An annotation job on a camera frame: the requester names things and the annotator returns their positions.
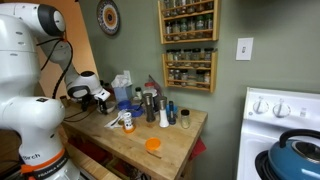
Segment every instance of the tissue box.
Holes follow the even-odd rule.
[[[113,88],[117,102],[130,100],[132,98],[131,86]]]

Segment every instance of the tea kettle handle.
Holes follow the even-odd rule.
[[[293,136],[309,136],[320,139],[320,132],[310,129],[293,129],[286,131],[280,136],[280,148],[286,147],[287,140]]]

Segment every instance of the shelf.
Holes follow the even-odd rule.
[[[178,61],[169,61],[167,60],[167,54],[162,54],[162,68],[163,68],[163,77],[164,77],[164,85],[165,87],[175,87],[175,88],[184,88],[184,89],[192,89],[192,90],[201,90],[201,91],[208,91],[208,92],[213,92],[216,88],[216,75],[217,75],[217,57],[218,57],[218,52],[215,51],[211,54],[211,61],[206,61],[206,60],[178,60]],[[183,63],[183,62],[190,62],[190,63],[210,63],[211,66],[206,68],[206,67],[197,67],[194,68],[192,66],[168,66],[168,63]],[[205,71],[210,71],[210,83],[205,83],[205,82],[191,82],[191,81],[184,81],[184,80],[171,80],[169,79],[169,69],[188,69],[188,70],[205,70]],[[196,87],[196,86],[182,86],[182,85],[176,85],[172,84],[174,82],[184,82],[184,83],[193,83],[193,84],[201,84],[204,85],[205,87]]]
[[[158,14],[159,14],[159,27],[160,27],[160,41],[161,44],[173,44],[173,43],[187,43],[187,42],[203,42],[203,41],[217,41],[219,39],[219,28],[220,28],[220,0],[207,0],[202,2],[197,2],[193,4],[188,4],[185,6],[178,6],[175,8],[168,8],[165,9],[164,3],[160,0],[158,1]],[[170,16],[170,17],[164,17],[164,12],[174,10],[174,9],[180,9],[182,7],[189,7],[189,6],[195,6],[199,4],[205,4],[205,3],[214,3],[214,8],[212,10],[204,10],[202,12],[194,12],[194,13],[186,13],[182,15],[177,16]],[[165,31],[165,23],[167,21],[174,21],[179,20],[181,18],[188,18],[188,17],[195,17],[198,15],[205,15],[205,14],[212,14],[212,20],[213,20],[213,29],[205,29],[205,30],[197,30],[197,31],[186,31],[181,33],[170,33],[166,34]],[[188,33],[198,33],[203,32],[207,34],[208,36],[203,38],[193,38],[193,39],[179,39],[179,40],[166,40],[167,36],[179,36],[182,34],[188,34]]]

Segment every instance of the wall outlet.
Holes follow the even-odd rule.
[[[124,70],[124,71],[123,71],[123,75],[125,75],[125,76],[128,77],[129,83],[132,83],[132,82],[131,82],[131,75],[130,75],[130,71],[129,71],[129,70]]]
[[[236,60],[251,60],[253,38],[239,38]]]

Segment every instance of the round wall decoration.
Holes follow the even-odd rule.
[[[97,7],[98,23],[108,35],[115,35],[120,27],[120,15],[112,0],[100,0]]]

